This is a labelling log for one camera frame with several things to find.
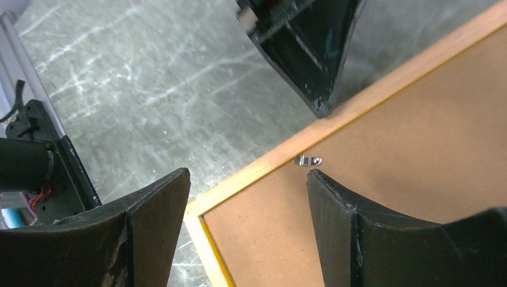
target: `black bracket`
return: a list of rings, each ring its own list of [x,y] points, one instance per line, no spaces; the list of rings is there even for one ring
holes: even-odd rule
[[[16,85],[13,110],[17,109],[19,113],[16,120],[7,126],[5,134],[8,139],[44,143],[53,156],[51,176],[41,187],[51,190],[51,194],[35,205],[38,223],[52,224],[55,220],[100,206],[99,197],[71,140],[68,136],[59,138],[42,102],[30,100],[22,105],[19,95],[23,84],[23,81],[18,81]],[[37,188],[31,192],[38,195],[41,190]]]

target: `red wire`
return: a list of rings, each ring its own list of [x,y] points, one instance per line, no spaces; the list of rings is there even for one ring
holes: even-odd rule
[[[51,188],[48,190],[47,192],[47,196],[50,195],[52,192]],[[44,196],[44,188],[41,187],[41,193],[35,197],[34,199],[30,199],[29,200],[29,203],[30,203],[30,207],[32,208],[32,210],[35,210],[35,205],[42,199],[42,197]]]

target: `wooden frame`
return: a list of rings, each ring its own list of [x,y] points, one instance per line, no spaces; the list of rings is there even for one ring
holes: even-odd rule
[[[381,104],[419,78],[454,58],[507,23],[507,0],[493,5],[398,69],[317,120],[275,149],[229,177],[187,206],[185,226],[212,286],[234,286],[203,215],[241,190],[291,161],[311,146]]]

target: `cable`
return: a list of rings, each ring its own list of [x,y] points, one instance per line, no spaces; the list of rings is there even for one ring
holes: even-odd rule
[[[48,191],[46,194],[44,194],[44,187],[41,187],[41,193],[39,193],[39,195],[37,197],[35,197],[34,199],[30,199],[28,202],[30,203],[30,207],[32,208],[32,210],[35,210],[35,205],[44,197],[44,196],[49,196],[51,193],[53,192],[53,190],[51,190],[51,188],[48,188]]]
[[[3,118],[0,119],[0,123],[3,123],[7,121],[10,117],[14,115],[16,111],[19,111],[19,113],[24,112],[23,111],[23,88],[25,87],[25,81],[17,80],[16,82],[16,98],[14,100],[13,108],[10,112],[7,113]]]
[[[30,203],[30,207],[32,210],[35,210],[35,205],[39,202],[39,200],[44,196],[44,188],[41,187],[41,193],[34,199],[30,199],[28,202]]]
[[[21,198],[23,199],[23,203],[25,203],[26,208],[28,208],[28,211],[33,216],[33,220],[36,221],[38,219],[37,213],[35,213],[35,211],[33,211],[32,207],[30,206],[30,203],[28,202],[29,201],[28,196],[25,193],[20,193],[20,194],[21,194]]]

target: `black plastic part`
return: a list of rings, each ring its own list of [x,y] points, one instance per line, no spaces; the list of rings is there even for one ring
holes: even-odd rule
[[[10,123],[5,134],[9,139],[27,142],[45,142],[54,155],[53,170],[46,182],[51,194],[35,206],[38,223],[52,224],[57,219],[78,214],[100,206],[100,200],[90,182],[76,150],[68,136],[59,138],[53,123],[38,100],[30,100],[19,112],[17,121]],[[34,168],[44,168],[33,158]]]
[[[189,190],[178,169],[54,225],[0,230],[0,286],[167,286]]]
[[[49,144],[0,138],[0,193],[34,190],[53,170]]]
[[[507,209],[449,224],[412,218],[309,173],[325,286],[506,286]]]
[[[361,0],[238,0],[258,18],[249,37],[315,116],[338,105],[338,89]]]

